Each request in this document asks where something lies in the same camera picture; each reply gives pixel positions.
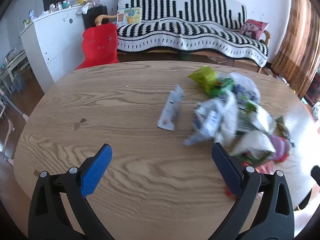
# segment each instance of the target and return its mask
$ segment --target cartoon pillow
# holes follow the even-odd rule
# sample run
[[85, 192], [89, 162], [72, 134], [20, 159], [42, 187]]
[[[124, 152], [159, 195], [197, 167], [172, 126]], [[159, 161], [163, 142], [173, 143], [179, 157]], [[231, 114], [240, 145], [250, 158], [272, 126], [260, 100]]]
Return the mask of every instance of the cartoon pillow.
[[241, 26], [239, 33], [259, 41], [268, 25], [268, 23], [249, 19]]

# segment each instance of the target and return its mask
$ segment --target black box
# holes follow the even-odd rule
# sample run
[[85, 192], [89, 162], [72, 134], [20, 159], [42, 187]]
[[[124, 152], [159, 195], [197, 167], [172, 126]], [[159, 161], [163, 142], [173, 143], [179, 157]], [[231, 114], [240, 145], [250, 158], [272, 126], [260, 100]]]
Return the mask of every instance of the black box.
[[[85, 29], [89, 29], [90, 27], [95, 27], [95, 19], [101, 14], [108, 14], [106, 6], [97, 6], [88, 10], [87, 14], [83, 14], [83, 21]], [[109, 19], [103, 19], [102, 24], [107, 24]]]

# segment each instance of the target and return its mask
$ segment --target wooden armrest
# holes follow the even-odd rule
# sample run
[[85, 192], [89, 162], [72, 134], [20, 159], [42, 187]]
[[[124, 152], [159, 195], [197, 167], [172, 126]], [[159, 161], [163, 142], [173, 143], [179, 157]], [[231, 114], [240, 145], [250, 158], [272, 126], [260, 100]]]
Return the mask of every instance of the wooden armrest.
[[266, 40], [264, 41], [264, 44], [267, 47], [269, 47], [269, 43], [270, 43], [270, 40], [271, 40], [271, 34], [268, 31], [264, 31], [264, 34], [266, 35]]
[[95, 24], [96, 26], [100, 26], [102, 24], [103, 19], [114, 19], [116, 18], [116, 15], [106, 15], [106, 14], [101, 14], [95, 19]]

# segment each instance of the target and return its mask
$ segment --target black and white striped blanket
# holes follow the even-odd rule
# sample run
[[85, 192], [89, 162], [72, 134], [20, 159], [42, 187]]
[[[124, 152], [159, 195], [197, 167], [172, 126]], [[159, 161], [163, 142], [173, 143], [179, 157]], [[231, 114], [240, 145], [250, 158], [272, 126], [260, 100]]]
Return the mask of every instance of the black and white striped blanket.
[[246, 21], [245, 6], [238, 1], [118, 0], [118, 7], [142, 7], [141, 23], [118, 28], [120, 51], [208, 50], [249, 58], [260, 67], [267, 62], [264, 43], [237, 33]]

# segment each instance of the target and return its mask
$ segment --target screw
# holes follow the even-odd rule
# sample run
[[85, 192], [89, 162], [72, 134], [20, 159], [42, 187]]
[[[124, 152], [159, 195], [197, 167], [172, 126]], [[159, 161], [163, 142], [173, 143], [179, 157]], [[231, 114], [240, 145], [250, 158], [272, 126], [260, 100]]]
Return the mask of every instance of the screw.
[[44, 178], [47, 175], [48, 175], [48, 173], [46, 171], [43, 171], [43, 172], [40, 173], [40, 177], [41, 178]]
[[279, 177], [282, 177], [282, 176], [283, 176], [283, 172], [282, 172], [282, 171], [277, 171], [277, 175], [278, 175]]
[[254, 167], [248, 166], [245, 168], [247, 172], [253, 173], [254, 172]]
[[77, 168], [77, 167], [72, 167], [72, 168], [70, 168], [70, 170], [69, 170], [69, 172], [70, 172], [71, 174], [75, 174], [77, 171], [78, 171], [78, 168]]

